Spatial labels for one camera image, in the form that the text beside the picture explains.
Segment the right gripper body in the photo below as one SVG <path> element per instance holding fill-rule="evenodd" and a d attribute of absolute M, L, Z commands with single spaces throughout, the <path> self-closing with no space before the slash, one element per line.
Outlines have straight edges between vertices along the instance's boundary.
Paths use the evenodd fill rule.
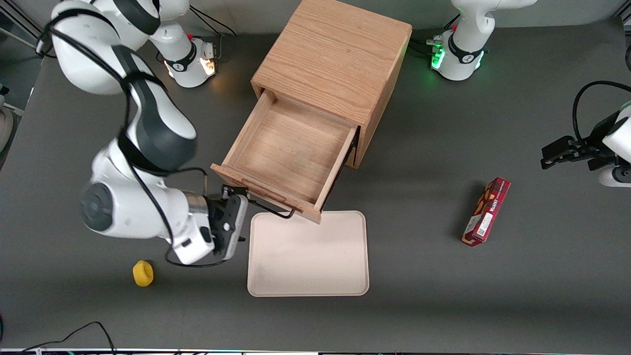
<path fill-rule="evenodd" d="M 241 238 L 248 200 L 243 195 L 231 195 L 227 199 L 207 199 L 210 231 L 214 242 L 214 256 L 230 260 Z"/>

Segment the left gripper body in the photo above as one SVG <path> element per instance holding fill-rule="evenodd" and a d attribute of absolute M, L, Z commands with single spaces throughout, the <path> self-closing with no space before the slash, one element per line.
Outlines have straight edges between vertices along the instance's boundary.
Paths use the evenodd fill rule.
<path fill-rule="evenodd" d="M 631 102 L 603 119 L 592 129 L 588 143 L 602 153 L 611 153 L 631 162 Z"/>

